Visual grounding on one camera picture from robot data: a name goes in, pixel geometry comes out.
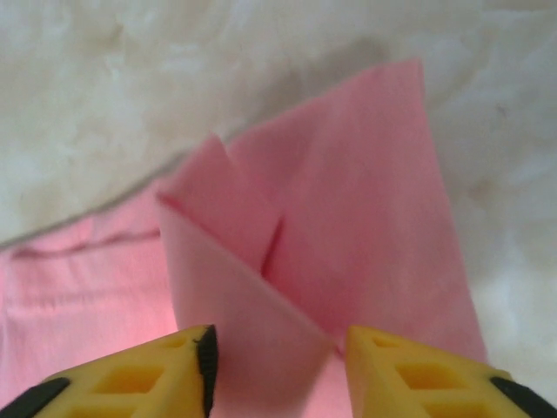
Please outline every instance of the pink cloth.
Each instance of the pink cloth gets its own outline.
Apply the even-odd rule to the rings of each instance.
[[[374,68],[164,185],[178,326],[218,328],[216,418],[350,416],[350,324],[484,360],[422,102],[419,61]]]
[[[158,202],[5,253],[0,405],[174,314],[218,326],[216,418],[350,416],[351,323],[484,360],[422,101],[418,61],[365,71],[227,148],[210,138]]]

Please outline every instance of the black tip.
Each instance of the black tip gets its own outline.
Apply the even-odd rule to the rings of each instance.
[[[205,334],[197,343],[199,373],[203,376],[203,410],[205,418],[208,418],[214,401],[218,369],[218,343],[215,326],[207,327]]]
[[[557,418],[557,409],[531,388],[502,377],[493,377],[491,382],[530,418]]]
[[[32,418],[70,385],[70,379],[58,377],[27,389],[0,410],[0,418]]]

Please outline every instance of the pink fabric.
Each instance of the pink fabric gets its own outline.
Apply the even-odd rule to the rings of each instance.
[[[419,61],[374,68],[163,186],[178,326],[220,335],[216,418],[350,416],[354,323],[485,359],[422,102]]]
[[[484,360],[422,101],[418,61],[365,71],[3,254],[0,405],[176,321],[218,325],[216,418],[350,416],[350,323]]]

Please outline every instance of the folded pink paper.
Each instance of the folded pink paper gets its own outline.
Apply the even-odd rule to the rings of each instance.
[[[483,361],[419,61],[365,71],[163,185],[180,327],[215,323],[215,417],[349,417],[343,336],[379,327]]]

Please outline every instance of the white fluffy fabric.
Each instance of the white fluffy fabric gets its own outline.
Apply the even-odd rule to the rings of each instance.
[[[491,359],[557,402],[554,4],[0,0],[0,241],[109,204],[208,131],[420,56]]]

